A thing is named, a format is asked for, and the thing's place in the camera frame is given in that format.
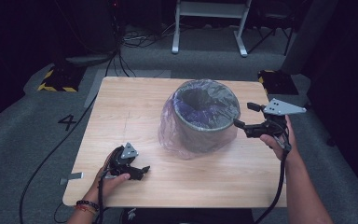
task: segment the black cable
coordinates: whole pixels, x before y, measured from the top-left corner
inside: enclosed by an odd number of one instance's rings
[[[107,76],[107,71],[109,70],[109,66],[110,63],[112,62],[113,58],[109,61],[109,64],[106,67],[106,71],[105,71],[105,76]],[[20,206],[19,206],[19,217],[20,217],[20,224],[23,224],[23,217],[22,217],[22,206],[23,206],[23,201],[25,198],[25,194],[27,192],[27,189],[29,188],[29,186],[31,185],[31,182],[33,181],[34,177],[36,176],[36,174],[39,172],[40,168],[45,164],[45,162],[48,160],[48,158],[62,145],[62,143],[69,137],[69,135],[71,135],[71,133],[75,130],[75,128],[77,127],[77,125],[80,123],[80,121],[86,116],[87,112],[89,111],[89,109],[91,108],[92,104],[94,103],[95,99],[97,98],[96,94],[94,96],[94,98],[92,99],[91,103],[89,103],[89,106],[86,108],[86,110],[83,112],[83,114],[81,115],[80,119],[77,121],[77,123],[75,124],[75,126],[69,131],[69,133],[60,141],[59,144],[57,144],[57,146],[55,148],[53,148],[49,154],[46,156],[46,158],[44,158],[42,160],[42,162],[39,164],[39,166],[36,168],[36,170],[34,171],[34,173],[31,175],[30,179],[28,180],[24,190],[22,191],[22,195],[20,198]]]
[[[67,221],[67,220],[65,220],[65,221],[58,221],[57,218],[56,218],[57,212],[58,212],[58,210],[60,209],[60,207],[61,207],[62,205],[63,205],[63,203],[60,203],[60,204],[58,205],[58,207],[56,208],[55,212],[54,212],[54,221],[55,221],[56,223],[66,223],[66,221]]]
[[[281,173],[279,176],[279,184],[278,184],[278,189],[277,189],[277,193],[275,195],[274,201],[272,201],[272,204],[269,206],[269,208],[257,219],[255,224],[260,223],[263,220],[263,218],[265,218],[272,211],[272,209],[277,204],[279,198],[281,197],[283,180],[284,180],[284,164],[286,162],[286,158],[287,158],[288,154],[289,154],[288,150],[283,150],[283,155],[282,155],[282,160],[281,160]]]

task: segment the plastic bag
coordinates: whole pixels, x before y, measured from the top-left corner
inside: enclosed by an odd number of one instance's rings
[[[233,119],[241,115],[235,94],[210,79],[182,84],[161,112],[158,140],[176,156],[189,160],[214,152],[237,137]]]

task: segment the wooden table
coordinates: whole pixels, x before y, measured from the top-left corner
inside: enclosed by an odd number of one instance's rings
[[[72,173],[82,179],[70,180],[63,195],[73,205],[89,189],[107,155],[130,142],[139,152],[131,164],[150,171],[142,181],[120,185],[107,200],[111,207],[268,207],[279,181],[280,162],[259,139],[237,138],[216,151],[184,161],[164,149],[158,141],[162,107],[186,79],[106,77],[96,99],[89,124]],[[258,82],[219,81],[236,94],[241,120],[255,124],[262,113],[246,103],[266,105],[269,101]],[[283,186],[277,206],[286,206]]]

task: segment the hand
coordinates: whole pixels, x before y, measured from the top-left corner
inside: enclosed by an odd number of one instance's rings
[[[297,142],[296,142],[296,137],[295,137],[295,133],[293,131],[292,128],[292,122],[289,119],[289,116],[285,116],[286,121],[287,121],[287,129],[289,130],[289,143],[292,146],[292,150],[291,153],[289,153],[289,155],[291,154],[298,154],[297,153]],[[267,146],[269,146],[272,150],[274,150],[275,155],[277,156],[277,158],[281,161],[282,160],[282,155],[283,155],[283,149],[278,145],[277,141],[267,135],[267,134],[262,134],[260,136],[260,140],[263,141]]]
[[[84,196],[83,200],[91,201],[98,204],[98,186],[99,182],[101,180],[101,174],[103,173],[103,169],[106,166],[106,164],[109,162],[109,159],[111,157],[112,153],[107,156],[105,163],[103,164],[103,167],[101,167],[98,174],[95,176],[94,182],[92,183],[91,187],[89,188],[89,191]],[[122,174],[114,179],[104,179],[103,180],[103,200],[105,201],[105,198],[112,194],[114,189],[123,183],[124,181],[130,179],[129,174]]]

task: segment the cable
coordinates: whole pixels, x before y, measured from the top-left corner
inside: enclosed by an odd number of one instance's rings
[[[107,71],[109,70],[109,66],[110,63],[112,62],[113,58],[109,61],[109,64],[106,66],[106,71],[105,71],[105,76],[107,76]],[[28,180],[24,190],[22,191],[22,195],[20,198],[20,206],[19,206],[19,217],[20,217],[20,224],[23,224],[23,217],[22,217],[22,206],[23,206],[23,202],[24,202],[24,198],[25,198],[25,194],[27,192],[27,189],[29,188],[29,186],[31,185],[31,182],[33,181],[34,177],[36,176],[36,174],[39,172],[40,168],[45,164],[45,162],[48,160],[48,158],[62,145],[62,143],[69,137],[69,135],[71,135],[71,133],[75,130],[75,128],[77,127],[77,125],[80,123],[80,121],[86,116],[87,112],[89,111],[89,109],[91,108],[91,106],[93,105],[95,99],[97,98],[96,94],[94,96],[94,98],[92,99],[91,103],[89,103],[89,106],[86,108],[86,110],[83,112],[83,114],[81,115],[80,119],[77,121],[77,123],[75,124],[75,126],[69,131],[69,133],[59,142],[59,144],[57,144],[57,146],[55,148],[53,148],[49,154],[46,156],[46,158],[44,158],[42,160],[42,162],[39,164],[39,166],[37,166],[36,170],[34,171],[34,173],[31,175],[30,179]]]
[[[282,137],[283,137],[284,142],[287,142],[287,143],[289,142],[289,129],[287,129],[287,132],[285,132],[283,130]],[[286,163],[286,158],[287,158],[287,155],[289,154],[289,152],[290,152],[290,149],[286,149],[286,148],[283,149],[283,155],[282,155],[282,160],[281,160],[281,171],[280,171],[280,175],[279,175],[278,189],[277,189],[277,193],[275,194],[275,198],[272,201],[272,203],[269,206],[269,208],[257,219],[255,224],[260,223],[263,220],[263,218],[265,218],[272,211],[272,209],[277,204],[279,198],[281,197],[281,192],[282,192],[282,187],[283,187],[283,180],[284,180],[284,165]]]
[[[60,203],[60,204],[58,205],[58,207],[56,208],[55,212],[54,212],[54,221],[55,221],[56,223],[66,223],[66,221],[67,221],[67,220],[65,220],[65,221],[57,221],[57,218],[56,218],[57,211],[58,211],[58,209],[60,209],[60,207],[61,207],[62,205],[63,205],[63,203]]]
[[[272,209],[277,204],[279,198],[281,197],[283,179],[284,179],[284,164],[286,162],[286,158],[287,158],[288,154],[289,154],[288,150],[283,151],[283,156],[282,156],[282,160],[281,160],[281,173],[279,176],[279,184],[278,184],[278,189],[277,189],[277,193],[275,195],[274,201],[272,201],[272,204],[269,206],[269,208],[257,219],[255,224],[260,223],[263,220],[263,218],[265,218],[272,211]]]

